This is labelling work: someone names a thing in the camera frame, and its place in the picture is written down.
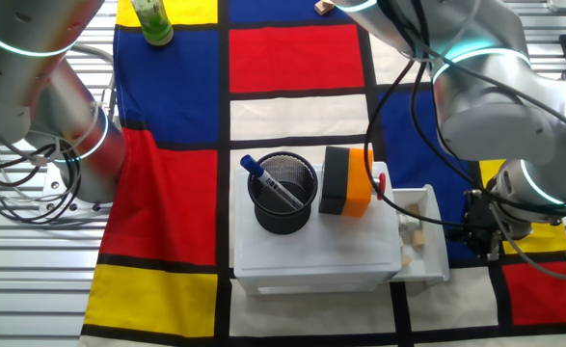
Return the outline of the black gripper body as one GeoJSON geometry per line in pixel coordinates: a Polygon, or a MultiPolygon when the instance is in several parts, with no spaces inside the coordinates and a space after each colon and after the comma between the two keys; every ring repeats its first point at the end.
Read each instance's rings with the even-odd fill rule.
{"type": "Polygon", "coordinates": [[[498,224],[492,213],[490,201],[479,191],[464,193],[466,206],[463,222],[467,227],[496,227],[498,224]]]}

